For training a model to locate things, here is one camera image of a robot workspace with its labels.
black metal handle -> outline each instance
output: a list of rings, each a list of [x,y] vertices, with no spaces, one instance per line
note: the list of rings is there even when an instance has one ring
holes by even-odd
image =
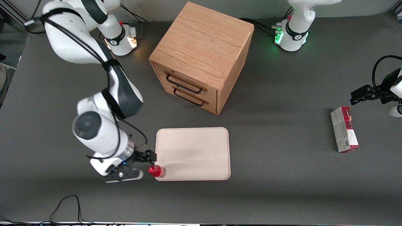
[[[177,83],[177,82],[173,82],[172,80],[169,80],[169,77],[170,77],[170,74],[168,74],[168,75],[166,76],[166,80],[167,80],[168,82],[170,82],[170,83],[172,83],[172,84],[175,84],[175,85],[177,85],[178,87],[183,88],[183,89],[185,89],[185,90],[187,90],[187,91],[189,91],[189,92],[192,92],[192,93],[194,93],[194,94],[200,94],[201,91],[202,91],[202,88],[200,88],[199,91],[195,91],[195,90],[192,90],[192,89],[190,89],[190,88],[187,88],[187,87],[185,87],[185,86],[183,86],[183,85],[180,85],[180,84]]]
[[[204,106],[204,104],[205,104],[205,101],[203,101],[201,104],[197,104],[197,103],[194,102],[194,101],[191,101],[191,100],[189,100],[189,99],[187,99],[187,98],[185,98],[185,97],[183,97],[183,96],[180,96],[179,94],[176,93],[176,91],[177,91],[177,89],[174,89],[173,93],[174,93],[174,95],[175,95],[176,97],[178,97],[178,98],[181,98],[181,99],[183,99],[183,100],[185,100],[185,101],[188,101],[188,102],[190,102],[190,103],[192,103],[192,104],[194,104],[194,105],[196,105],[196,106],[199,106],[199,107],[202,107],[202,106]]]

bottle cap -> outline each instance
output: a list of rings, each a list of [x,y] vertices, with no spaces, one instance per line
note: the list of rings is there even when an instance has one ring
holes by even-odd
[[[148,168],[148,172],[153,176],[153,177],[159,177],[160,174],[162,173],[162,168],[160,166],[150,166]]]

wooden drawer cabinet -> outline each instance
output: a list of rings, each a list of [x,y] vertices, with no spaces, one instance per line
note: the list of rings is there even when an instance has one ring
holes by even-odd
[[[167,93],[219,115],[253,31],[250,23],[187,2],[149,61]]]

gray wall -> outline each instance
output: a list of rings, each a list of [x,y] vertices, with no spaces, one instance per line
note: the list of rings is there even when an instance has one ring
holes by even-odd
[[[38,0],[9,0],[27,17]],[[134,13],[149,21],[173,21],[187,0],[122,0]],[[281,17],[289,8],[286,0],[192,0],[199,5],[233,17],[273,18]],[[343,0],[332,6],[316,7],[317,17],[369,16],[391,9],[398,0]],[[113,11],[121,21],[133,18],[121,8]]]

cardboard box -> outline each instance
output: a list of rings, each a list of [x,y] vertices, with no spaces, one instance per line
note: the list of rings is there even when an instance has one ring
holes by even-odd
[[[350,107],[339,107],[331,112],[331,119],[334,126],[338,152],[346,153],[359,149],[359,143],[352,127]]]

